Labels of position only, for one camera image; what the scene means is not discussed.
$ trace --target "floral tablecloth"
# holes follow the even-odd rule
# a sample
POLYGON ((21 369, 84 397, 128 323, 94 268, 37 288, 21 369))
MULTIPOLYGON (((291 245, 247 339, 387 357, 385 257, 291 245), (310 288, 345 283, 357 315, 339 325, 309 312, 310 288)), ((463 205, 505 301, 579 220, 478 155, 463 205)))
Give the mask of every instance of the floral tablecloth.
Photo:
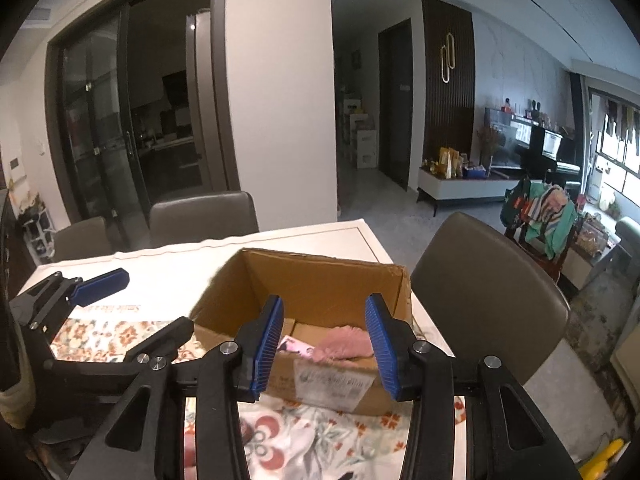
MULTIPOLYGON (((94 306, 108 314, 108 306, 94 306)), ((121 319, 125 307, 115 308, 121 319)), ((127 349, 166 326, 168 321, 68 319, 51 347, 58 359, 119 362, 127 349)), ((422 335, 414 324, 414 330, 422 335)), ((194 337, 178 350, 178 361, 201 357, 194 337)), ((263 395, 255 404, 239 403, 248 424, 244 446, 252 479, 373 480, 398 478, 404 459, 412 405, 404 402, 383 416, 359 416, 306 406, 263 395)), ((193 446, 195 399, 185 414, 186 447, 193 446)), ((456 399, 456 423, 465 420, 456 399)), ((195 478, 194 468, 185 478, 195 478)))

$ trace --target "doorway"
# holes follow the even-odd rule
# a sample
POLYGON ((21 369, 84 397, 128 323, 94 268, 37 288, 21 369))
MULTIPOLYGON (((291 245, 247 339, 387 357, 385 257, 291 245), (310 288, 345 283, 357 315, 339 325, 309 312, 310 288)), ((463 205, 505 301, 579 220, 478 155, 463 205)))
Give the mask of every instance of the doorway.
POLYGON ((127 79, 140 168, 151 205, 211 190, 188 91, 188 17, 210 0, 142 0, 129 13, 127 79))
POLYGON ((380 171, 404 190, 409 183, 414 116, 411 19, 378 34, 380 55, 380 171))

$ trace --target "air vent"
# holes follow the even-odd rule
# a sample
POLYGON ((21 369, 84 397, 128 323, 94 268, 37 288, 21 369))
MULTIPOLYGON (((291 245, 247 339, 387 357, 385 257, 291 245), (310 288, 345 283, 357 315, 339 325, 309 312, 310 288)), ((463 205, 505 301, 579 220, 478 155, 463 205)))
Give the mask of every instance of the air vent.
POLYGON ((46 22, 50 17, 51 9, 47 9, 47 7, 33 7, 33 10, 27 16, 27 20, 46 22))
POLYGON ((24 20, 22 28, 42 28, 49 27, 51 19, 51 9, 49 7, 33 7, 33 10, 24 20))

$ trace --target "pink fluffy fabric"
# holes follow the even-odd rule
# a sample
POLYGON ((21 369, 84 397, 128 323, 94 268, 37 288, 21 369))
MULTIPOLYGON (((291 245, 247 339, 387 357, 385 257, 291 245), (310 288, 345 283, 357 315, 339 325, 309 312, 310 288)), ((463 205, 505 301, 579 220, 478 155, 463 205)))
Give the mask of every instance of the pink fluffy fabric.
POLYGON ((314 362, 371 357, 373 348, 369 334, 353 326, 337 326, 327 332, 316 345, 311 358, 314 362))

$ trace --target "blue gripper pad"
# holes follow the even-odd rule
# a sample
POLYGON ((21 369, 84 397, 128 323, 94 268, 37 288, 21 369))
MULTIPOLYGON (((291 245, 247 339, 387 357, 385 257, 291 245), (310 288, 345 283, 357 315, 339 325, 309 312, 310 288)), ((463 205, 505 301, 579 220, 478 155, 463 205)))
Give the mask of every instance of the blue gripper pad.
POLYGON ((260 394, 266 389, 271 373, 271 365, 276 355, 280 333, 284 323, 284 305, 280 298, 277 298, 273 309, 269 315, 267 325, 262 333, 260 346, 255 354, 254 376, 251 381, 250 390, 257 400, 260 394))
POLYGON ((115 269, 78 283, 76 290, 69 297, 69 303, 72 306, 87 306, 124 290, 127 285, 129 285, 129 273, 123 268, 115 269))
POLYGON ((378 363, 382 385, 391 397, 398 400, 401 390, 398 356, 385 327, 385 324, 391 320, 391 314, 380 294, 372 294, 365 301, 364 319, 373 346, 373 354, 378 363))

